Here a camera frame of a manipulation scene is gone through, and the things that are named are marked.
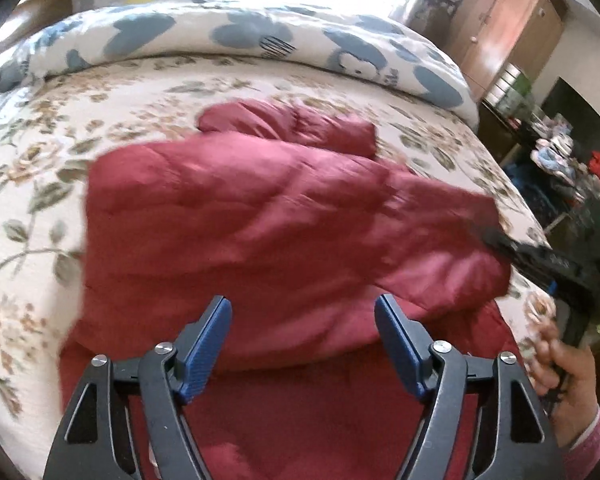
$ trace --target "floral pattern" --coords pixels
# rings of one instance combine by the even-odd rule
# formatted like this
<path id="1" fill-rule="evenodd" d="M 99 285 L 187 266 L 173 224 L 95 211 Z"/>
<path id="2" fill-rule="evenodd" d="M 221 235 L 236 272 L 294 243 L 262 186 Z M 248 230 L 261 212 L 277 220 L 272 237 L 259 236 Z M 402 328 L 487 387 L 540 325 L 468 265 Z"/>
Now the floral pattern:
<path id="1" fill-rule="evenodd" d="M 195 135 L 202 110 L 234 98 L 368 119 L 378 129 L 380 157 L 490 194 L 507 233 L 546 243 L 474 133 L 451 112 L 401 92 L 297 64 L 227 56 L 126 60 L 58 76 L 35 95 L 23 94 L 0 124 L 0 431 L 17 436 L 17 449 L 7 451 L 30 477 L 42 476 L 60 417 L 55 362 L 80 307 L 90 164 L 124 144 Z M 528 355 L 539 316 L 555 306 L 516 274 L 498 304 Z"/>

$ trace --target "silver bolt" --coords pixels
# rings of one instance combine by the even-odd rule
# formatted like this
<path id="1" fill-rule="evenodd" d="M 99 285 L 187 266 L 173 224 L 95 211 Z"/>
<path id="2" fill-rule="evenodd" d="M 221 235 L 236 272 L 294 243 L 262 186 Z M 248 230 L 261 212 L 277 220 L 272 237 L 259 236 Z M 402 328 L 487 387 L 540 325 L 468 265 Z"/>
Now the silver bolt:
<path id="1" fill-rule="evenodd" d="M 516 359 L 516 356 L 511 352 L 503 352 L 502 354 L 500 354 L 500 359 L 503 363 L 506 363 L 508 365 L 514 365 L 518 361 L 518 359 Z"/>
<path id="2" fill-rule="evenodd" d="M 453 347 L 451 346 L 451 343 L 448 343 L 447 341 L 433 342 L 433 349 L 441 354 L 448 354 L 449 352 L 451 352 L 452 348 Z"/>
<path id="3" fill-rule="evenodd" d="M 91 364 L 95 367 L 104 366 L 107 364 L 107 356 L 104 354 L 98 354 L 91 360 Z"/>
<path id="4" fill-rule="evenodd" d="M 171 352 L 171 350 L 173 350 L 173 344 L 169 343 L 168 341 L 158 343 L 155 346 L 155 353 L 157 353 L 158 355 L 168 354 L 169 352 Z"/>

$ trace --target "television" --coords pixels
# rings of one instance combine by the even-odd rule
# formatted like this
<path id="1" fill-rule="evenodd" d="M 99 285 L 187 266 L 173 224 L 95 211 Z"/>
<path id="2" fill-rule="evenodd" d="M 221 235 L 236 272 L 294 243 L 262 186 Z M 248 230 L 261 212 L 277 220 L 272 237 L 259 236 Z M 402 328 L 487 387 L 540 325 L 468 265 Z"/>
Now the television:
<path id="1" fill-rule="evenodd" d="M 558 78 L 541 108 L 552 119 L 562 114 L 584 152 L 600 152 L 600 116 L 564 79 Z"/>

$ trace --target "pink sleeve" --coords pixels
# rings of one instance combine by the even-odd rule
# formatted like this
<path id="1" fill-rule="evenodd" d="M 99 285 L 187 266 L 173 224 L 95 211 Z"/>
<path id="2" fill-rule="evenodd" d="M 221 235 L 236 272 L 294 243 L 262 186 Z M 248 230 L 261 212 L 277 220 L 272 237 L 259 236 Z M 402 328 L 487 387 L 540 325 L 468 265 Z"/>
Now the pink sleeve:
<path id="1" fill-rule="evenodd" d="M 587 437 L 566 450 L 563 457 L 568 480 L 585 480 L 600 460 L 600 416 Z"/>

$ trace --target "cabinet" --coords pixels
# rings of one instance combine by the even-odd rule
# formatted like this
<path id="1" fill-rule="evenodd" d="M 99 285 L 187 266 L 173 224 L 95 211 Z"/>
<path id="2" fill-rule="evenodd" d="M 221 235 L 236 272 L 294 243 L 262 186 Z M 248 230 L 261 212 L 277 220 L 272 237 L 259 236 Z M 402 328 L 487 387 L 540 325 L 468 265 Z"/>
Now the cabinet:
<path id="1" fill-rule="evenodd" d="M 479 101 L 508 62 L 533 82 L 562 31 L 551 0 L 462 0 L 442 50 L 458 64 Z"/>

